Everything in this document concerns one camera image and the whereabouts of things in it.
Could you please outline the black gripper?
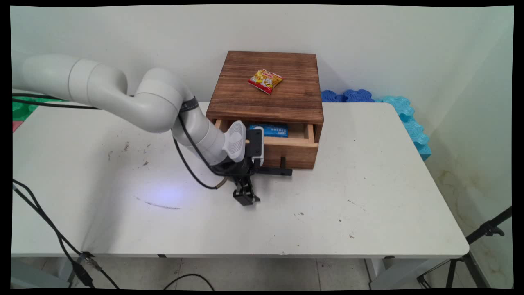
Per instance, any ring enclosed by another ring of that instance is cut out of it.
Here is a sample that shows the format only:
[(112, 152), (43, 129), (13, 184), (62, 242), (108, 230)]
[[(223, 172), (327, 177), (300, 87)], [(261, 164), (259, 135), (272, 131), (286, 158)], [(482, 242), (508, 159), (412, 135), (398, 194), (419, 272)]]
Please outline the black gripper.
[(254, 192), (249, 176), (256, 174), (261, 164), (260, 158), (244, 158), (241, 162), (233, 162), (226, 159), (217, 166), (213, 166), (213, 173), (218, 176), (233, 177), (236, 185), (236, 189), (233, 192), (234, 199), (243, 206), (249, 206), (260, 201), (260, 198)]

